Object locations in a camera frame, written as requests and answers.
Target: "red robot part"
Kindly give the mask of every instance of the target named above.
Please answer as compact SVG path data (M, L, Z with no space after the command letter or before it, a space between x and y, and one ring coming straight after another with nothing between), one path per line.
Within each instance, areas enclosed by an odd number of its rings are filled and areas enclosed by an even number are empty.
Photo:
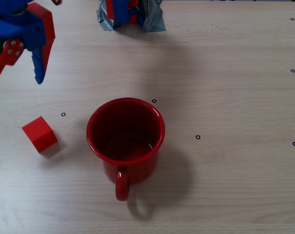
M52 45L55 40L55 30L54 30L52 13L37 3L29 4L27 7L27 10L33 13L34 15L38 16L43 21L43 24L44 24L46 45L43 46L42 48L42 54L43 54L44 68L46 70Z
M20 39L6 41L0 54L0 74L6 65L13 66L24 51L24 44Z

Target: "red mug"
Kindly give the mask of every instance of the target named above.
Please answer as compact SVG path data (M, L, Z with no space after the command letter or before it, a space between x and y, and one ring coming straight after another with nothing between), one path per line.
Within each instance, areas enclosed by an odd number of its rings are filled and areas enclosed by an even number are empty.
M165 137L159 111L136 98L120 98L99 107L87 125L87 140L108 178L116 183L116 198L126 201L130 184L155 169Z

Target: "wood grain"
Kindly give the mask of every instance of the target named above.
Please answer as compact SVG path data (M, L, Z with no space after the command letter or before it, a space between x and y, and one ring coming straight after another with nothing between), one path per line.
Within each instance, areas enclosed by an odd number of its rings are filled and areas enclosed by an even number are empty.
M38 2L46 80L27 52L0 77L0 234L295 234L295 2L165 1L150 34L104 32L95 0ZM156 99L167 129L126 203L85 137L120 97ZM43 155L21 129L39 116L59 139Z

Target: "red block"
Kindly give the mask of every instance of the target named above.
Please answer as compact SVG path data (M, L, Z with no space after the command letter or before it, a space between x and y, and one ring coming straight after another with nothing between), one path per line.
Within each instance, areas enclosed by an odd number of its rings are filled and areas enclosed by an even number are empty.
M57 142L52 128L42 116L23 126L22 129L39 153Z

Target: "blue robot part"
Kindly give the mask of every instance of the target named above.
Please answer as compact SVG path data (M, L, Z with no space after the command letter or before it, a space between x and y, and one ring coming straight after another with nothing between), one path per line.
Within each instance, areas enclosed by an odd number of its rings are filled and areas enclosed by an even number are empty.
M0 15L12 14L24 7L33 0L0 0Z

